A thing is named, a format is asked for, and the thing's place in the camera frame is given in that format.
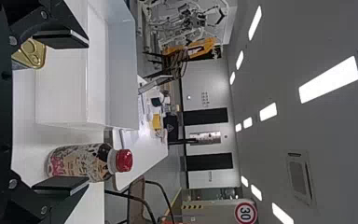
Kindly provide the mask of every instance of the number 30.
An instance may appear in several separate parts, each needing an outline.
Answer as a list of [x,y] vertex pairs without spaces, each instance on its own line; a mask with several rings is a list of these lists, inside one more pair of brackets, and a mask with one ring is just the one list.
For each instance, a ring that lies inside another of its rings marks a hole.
[[249,220],[249,219],[251,219],[251,215],[249,215],[249,213],[251,213],[251,209],[250,208],[241,208],[241,213],[242,213],[242,215],[241,215],[241,219],[242,220]]

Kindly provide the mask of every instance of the yellow object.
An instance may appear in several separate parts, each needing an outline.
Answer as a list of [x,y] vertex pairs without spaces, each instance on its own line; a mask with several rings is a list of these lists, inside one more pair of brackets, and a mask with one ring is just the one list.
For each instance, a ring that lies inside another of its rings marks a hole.
[[203,209],[203,205],[182,205],[182,209]]
[[190,57],[190,59],[193,59],[193,58],[197,58],[201,55],[207,54],[209,51],[211,51],[211,49],[214,48],[216,41],[217,41],[216,37],[208,37],[208,38],[193,42],[190,45],[188,45],[187,47],[185,47],[183,45],[179,45],[179,46],[167,48],[162,52],[162,54],[168,55],[168,54],[171,54],[177,50],[187,48],[188,56]]
[[161,116],[159,114],[153,115],[153,129],[161,130]]
[[11,58],[26,67],[40,69],[46,61],[46,45],[29,38]]

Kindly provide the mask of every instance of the red bottle cap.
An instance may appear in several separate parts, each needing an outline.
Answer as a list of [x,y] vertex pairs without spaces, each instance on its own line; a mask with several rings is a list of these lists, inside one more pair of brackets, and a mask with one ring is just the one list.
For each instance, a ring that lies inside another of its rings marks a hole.
[[116,168],[118,172],[128,172],[132,169],[133,158],[129,149],[121,149],[116,154]]

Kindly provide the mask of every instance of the white ceiling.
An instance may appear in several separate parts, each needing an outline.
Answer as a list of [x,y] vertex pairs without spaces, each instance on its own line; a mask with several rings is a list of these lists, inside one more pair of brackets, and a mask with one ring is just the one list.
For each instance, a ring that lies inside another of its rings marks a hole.
[[[263,18],[252,42],[248,29],[257,7]],[[241,50],[240,71],[235,63]],[[261,224],[281,223],[276,203],[295,223],[358,223],[358,81],[301,104],[298,88],[355,55],[358,0],[240,0],[228,73],[235,123],[275,102],[278,116],[237,134],[241,173],[263,193]],[[317,206],[308,208],[290,189],[286,154],[307,150]],[[244,188],[252,195],[250,188]]]

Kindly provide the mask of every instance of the air conditioning vent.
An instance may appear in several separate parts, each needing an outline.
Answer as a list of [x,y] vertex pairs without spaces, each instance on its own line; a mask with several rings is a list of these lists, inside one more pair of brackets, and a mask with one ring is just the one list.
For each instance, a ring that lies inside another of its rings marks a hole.
[[308,153],[289,152],[287,156],[287,170],[295,197],[307,206],[314,206],[315,199]]

